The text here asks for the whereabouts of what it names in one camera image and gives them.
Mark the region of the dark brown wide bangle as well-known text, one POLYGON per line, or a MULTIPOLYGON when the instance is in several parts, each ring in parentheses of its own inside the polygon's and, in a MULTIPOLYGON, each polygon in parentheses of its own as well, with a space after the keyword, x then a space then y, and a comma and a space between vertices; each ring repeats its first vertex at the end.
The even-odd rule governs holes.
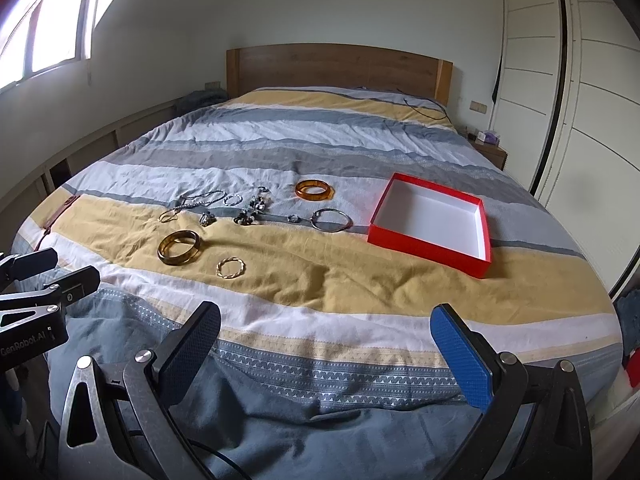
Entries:
POLYGON ((179 230, 165 236, 157 246, 156 254, 166 266, 182 266, 194 260, 201 252, 202 240, 197 232, 179 230))

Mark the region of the thin wire hoop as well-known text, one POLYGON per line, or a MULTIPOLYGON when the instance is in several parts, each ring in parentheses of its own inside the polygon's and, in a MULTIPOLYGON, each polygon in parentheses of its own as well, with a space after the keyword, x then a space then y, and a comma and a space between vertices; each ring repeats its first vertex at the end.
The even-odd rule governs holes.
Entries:
POLYGON ((177 209, 167 209, 158 216, 160 223, 167 223, 177 218, 179 211, 177 209))

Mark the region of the small twisted silver hoop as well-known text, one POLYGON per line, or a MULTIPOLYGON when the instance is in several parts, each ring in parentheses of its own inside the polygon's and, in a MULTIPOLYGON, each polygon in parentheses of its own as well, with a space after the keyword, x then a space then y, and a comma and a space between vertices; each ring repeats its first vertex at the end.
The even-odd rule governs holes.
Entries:
POLYGON ((242 203, 243 197, 240 194, 228 195, 224 198, 224 206, 234 207, 242 203))

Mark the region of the thin silver bangle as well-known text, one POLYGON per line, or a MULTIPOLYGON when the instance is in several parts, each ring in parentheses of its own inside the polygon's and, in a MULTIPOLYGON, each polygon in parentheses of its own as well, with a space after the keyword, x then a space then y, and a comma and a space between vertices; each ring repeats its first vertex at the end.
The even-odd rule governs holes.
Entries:
POLYGON ((352 227, 352 218, 336 208, 317 209, 311 214, 309 222, 315 230, 325 233, 339 233, 352 227))

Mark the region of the amber orange bangle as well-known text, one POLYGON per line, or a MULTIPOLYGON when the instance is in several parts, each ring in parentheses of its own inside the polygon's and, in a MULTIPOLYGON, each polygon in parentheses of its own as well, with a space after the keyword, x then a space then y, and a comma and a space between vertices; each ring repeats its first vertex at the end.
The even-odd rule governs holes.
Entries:
POLYGON ((294 191, 298 198, 308 202, 332 200, 334 196, 334 188, 322 180, 301 180, 296 183, 294 191))

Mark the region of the silver brooch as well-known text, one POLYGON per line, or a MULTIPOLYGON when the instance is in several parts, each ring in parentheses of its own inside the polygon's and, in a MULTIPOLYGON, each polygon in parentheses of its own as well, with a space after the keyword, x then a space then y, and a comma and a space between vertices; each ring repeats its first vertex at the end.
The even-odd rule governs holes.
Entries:
POLYGON ((210 226, 216 221, 217 221, 217 218, 208 211, 203 212, 200 217, 200 220, 198 220, 201 226, 210 226))

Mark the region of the red jewelry box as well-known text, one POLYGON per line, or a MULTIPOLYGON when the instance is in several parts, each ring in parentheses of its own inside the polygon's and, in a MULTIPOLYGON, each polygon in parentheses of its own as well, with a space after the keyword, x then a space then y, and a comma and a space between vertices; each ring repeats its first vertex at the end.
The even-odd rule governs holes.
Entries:
POLYGON ((396 172, 372 214, 367 242, 484 278, 491 265, 483 201, 396 172))

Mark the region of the striped bed duvet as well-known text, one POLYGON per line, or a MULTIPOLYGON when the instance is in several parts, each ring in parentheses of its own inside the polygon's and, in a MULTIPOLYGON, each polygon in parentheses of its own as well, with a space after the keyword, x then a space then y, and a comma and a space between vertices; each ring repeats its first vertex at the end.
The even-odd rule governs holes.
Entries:
POLYGON ((70 339, 48 354, 52 412, 80 356, 126 361, 211 301, 219 338, 172 414, 221 479, 435 478, 478 416, 434 345, 438 304, 526 363, 570 360, 587 399, 620 369, 620 323, 570 234, 432 102, 261 88, 194 110, 71 177, 25 219, 13 251, 32 252, 72 195, 41 248, 56 251, 58 272, 94 266, 101 285, 67 309, 70 339), (396 172, 483 201, 484 278, 367 242, 396 172), (298 198, 308 179, 329 183, 332 200, 298 198), (224 206, 232 194, 242 203, 224 206), (352 227, 315 230, 320 208, 352 227), (178 216, 160 223, 167 209, 178 216), (166 266, 157 246, 179 230, 197 232, 201 252, 166 266))

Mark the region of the dark folded blanket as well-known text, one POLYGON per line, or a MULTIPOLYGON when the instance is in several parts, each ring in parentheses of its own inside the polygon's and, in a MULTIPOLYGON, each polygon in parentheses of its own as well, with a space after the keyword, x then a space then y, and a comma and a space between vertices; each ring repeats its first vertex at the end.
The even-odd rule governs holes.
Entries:
POLYGON ((202 107, 226 102, 228 99, 228 92, 223 88, 192 91, 175 102, 175 114, 181 116, 194 110, 199 110, 202 107))

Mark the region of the wooden nightstand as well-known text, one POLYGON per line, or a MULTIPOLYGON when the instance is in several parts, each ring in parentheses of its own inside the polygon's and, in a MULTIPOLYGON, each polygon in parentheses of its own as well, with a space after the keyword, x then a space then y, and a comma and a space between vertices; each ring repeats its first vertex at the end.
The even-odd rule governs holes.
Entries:
POLYGON ((477 136, 468 135, 468 141, 472 147, 475 148, 480 154, 487 158, 498 169, 503 170, 506 166, 506 158, 508 153, 499 148, 498 146, 480 143, 477 141, 477 136))

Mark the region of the window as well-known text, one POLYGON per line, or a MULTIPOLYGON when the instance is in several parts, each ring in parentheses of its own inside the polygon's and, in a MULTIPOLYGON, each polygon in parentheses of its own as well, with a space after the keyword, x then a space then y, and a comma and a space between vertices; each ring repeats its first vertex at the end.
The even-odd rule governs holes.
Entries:
POLYGON ((17 0, 1 21, 1 88, 91 58, 96 26, 114 0, 17 0))

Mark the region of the purple tissue box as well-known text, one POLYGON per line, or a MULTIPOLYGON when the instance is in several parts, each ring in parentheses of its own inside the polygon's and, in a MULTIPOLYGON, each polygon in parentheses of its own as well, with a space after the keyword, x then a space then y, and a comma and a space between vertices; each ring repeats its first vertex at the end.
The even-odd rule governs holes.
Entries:
POLYGON ((479 131, 476 136, 477 142, 485 144, 498 145, 500 138, 497 133, 489 130, 479 131))

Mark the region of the white sliding wardrobe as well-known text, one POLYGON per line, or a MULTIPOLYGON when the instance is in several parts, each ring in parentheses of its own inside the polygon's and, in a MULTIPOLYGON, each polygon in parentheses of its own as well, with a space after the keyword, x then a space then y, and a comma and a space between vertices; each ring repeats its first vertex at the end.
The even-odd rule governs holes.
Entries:
POLYGON ((614 0, 502 0, 491 129, 506 172, 604 287, 639 273, 639 40, 614 0))

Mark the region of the wooden headboard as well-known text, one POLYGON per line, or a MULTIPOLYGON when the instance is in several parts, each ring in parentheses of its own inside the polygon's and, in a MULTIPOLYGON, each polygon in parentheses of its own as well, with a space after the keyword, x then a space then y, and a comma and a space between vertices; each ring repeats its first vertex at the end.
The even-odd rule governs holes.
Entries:
POLYGON ((332 86, 399 91, 447 105, 454 64, 356 44, 270 44, 226 52, 232 98, 262 87, 332 86))

